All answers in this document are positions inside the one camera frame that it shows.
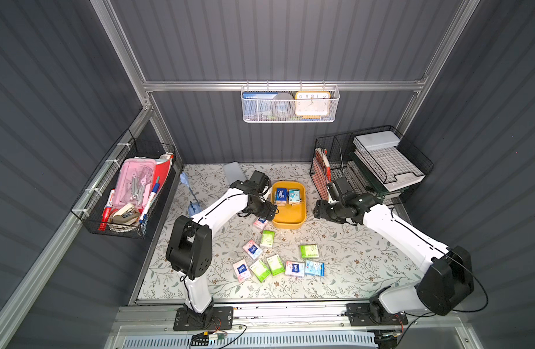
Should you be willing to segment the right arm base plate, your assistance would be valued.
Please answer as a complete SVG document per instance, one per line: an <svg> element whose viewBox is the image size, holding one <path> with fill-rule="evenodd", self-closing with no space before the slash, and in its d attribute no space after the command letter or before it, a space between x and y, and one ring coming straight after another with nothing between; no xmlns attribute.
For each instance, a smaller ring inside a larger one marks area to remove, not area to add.
<svg viewBox="0 0 535 349"><path fill-rule="evenodd" d="M352 327L405 326L408 318L403 313L390 314L375 302L354 302L346 305L344 316Z"/></svg>

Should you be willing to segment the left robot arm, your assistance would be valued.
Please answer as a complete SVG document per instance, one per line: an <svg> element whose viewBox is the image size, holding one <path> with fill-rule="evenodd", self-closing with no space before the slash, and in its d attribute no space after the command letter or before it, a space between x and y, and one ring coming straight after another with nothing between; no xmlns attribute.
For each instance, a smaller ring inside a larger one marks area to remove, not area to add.
<svg viewBox="0 0 535 349"><path fill-rule="evenodd" d="M273 220L277 206L266 199L271 185L252 188L233 183L225 194L202 212L179 216L166 249L166 259L184 287L185 305L204 314L213 304L206 272L213 261L213 237L233 217L242 213Z"/></svg>

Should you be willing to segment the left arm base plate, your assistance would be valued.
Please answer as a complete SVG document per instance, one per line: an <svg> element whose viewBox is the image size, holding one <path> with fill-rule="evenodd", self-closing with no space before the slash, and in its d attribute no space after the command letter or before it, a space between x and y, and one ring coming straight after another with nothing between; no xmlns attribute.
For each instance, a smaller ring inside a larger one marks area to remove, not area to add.
<svg viewBox="0 0 535 349"><path fill-rule="evenodd" d="M183 331L214 331L230 330L234 320L232 307L209 306L202 314L196 313L184 305L175 315L173 330Z"/></svg>

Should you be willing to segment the teal cartoon tissue pack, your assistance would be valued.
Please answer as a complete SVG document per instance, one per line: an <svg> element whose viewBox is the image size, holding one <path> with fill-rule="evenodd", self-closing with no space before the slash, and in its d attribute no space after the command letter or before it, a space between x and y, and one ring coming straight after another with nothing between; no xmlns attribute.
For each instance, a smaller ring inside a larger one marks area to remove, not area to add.
<svg viewBox="0 0 535 349"><path fill-rule="evenodd" d="M290 205L300 204L302 202L299 189L291 188L288 190L288 202Z"/></svg>

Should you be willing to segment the yellow storage box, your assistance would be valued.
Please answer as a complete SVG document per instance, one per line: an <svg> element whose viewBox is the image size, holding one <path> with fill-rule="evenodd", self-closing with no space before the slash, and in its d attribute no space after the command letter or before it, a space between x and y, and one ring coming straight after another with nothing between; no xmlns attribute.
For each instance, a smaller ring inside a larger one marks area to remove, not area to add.
<svg viewBox="0 0 535 349"><path fill-rule="evenodd" d="M300 202L298 204L276 205L278 213L273 219L273 225L280 229L299 229L307 219L307 205L306 205L306 190L302 183L295 181L278 181L273 184L270 200L276 203L276 196L278 189L298 190Z"/></svg>

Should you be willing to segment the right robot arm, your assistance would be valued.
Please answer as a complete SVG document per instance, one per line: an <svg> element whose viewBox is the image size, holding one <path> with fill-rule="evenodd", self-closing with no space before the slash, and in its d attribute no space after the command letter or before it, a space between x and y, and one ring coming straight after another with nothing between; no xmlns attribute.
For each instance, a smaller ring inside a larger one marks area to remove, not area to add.
<svg viewBox="0 0 535 349"><path fill-rule="evenodd" d="M405 254L423 277L403 286L389 286L374 296L377 310L389 314L430 311L445 316L475 289L471 256L450 248L408 224L369 194L346 200L318 200L314 217L338 224L357 223L383 236Z"/></svg>

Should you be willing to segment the dark blue tissue pack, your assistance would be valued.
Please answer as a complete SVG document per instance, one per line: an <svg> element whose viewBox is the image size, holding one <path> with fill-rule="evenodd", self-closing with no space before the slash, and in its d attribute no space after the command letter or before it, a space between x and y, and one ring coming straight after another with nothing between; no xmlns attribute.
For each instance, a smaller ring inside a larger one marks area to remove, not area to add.
<svg viewBox="0 0 535 349"><path fill-rule="evenodd" d="M274 196L274 203L277 206L285 206L288 202L288 189L287 188L277 188Z"/></svg>

